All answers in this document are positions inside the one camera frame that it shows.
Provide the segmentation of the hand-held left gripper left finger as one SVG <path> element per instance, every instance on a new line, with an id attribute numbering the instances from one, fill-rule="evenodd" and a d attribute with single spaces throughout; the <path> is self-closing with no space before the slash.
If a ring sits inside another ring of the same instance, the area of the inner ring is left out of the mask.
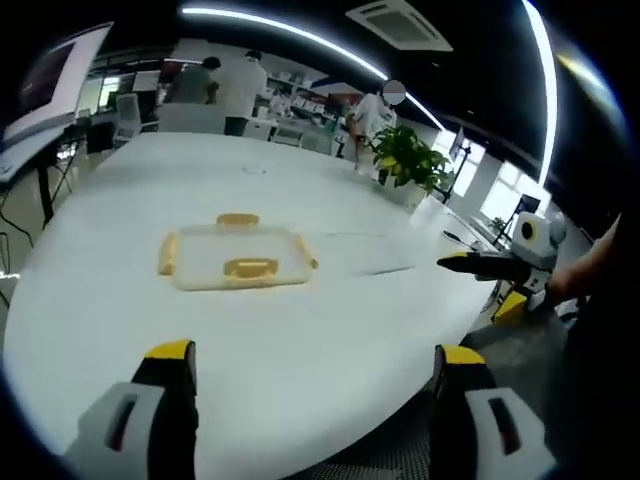
<path id="1" fill-rule="evenodd" d="M 196 343 L 153 347 L 80 416 L 65 465 L 76 479 L 193 479 L 196 397 Z"/>

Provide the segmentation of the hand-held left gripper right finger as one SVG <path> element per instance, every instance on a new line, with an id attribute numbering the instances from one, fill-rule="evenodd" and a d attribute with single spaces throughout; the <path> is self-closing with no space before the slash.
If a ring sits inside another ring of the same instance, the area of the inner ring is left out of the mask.
<path id="1" fill-rule="evenodd" d="M 432 479 L 546 479 L 555 469 L 543 423 L 513 389 L 496 385 L 479 353 L 436 346 L 432 380 Z"/>

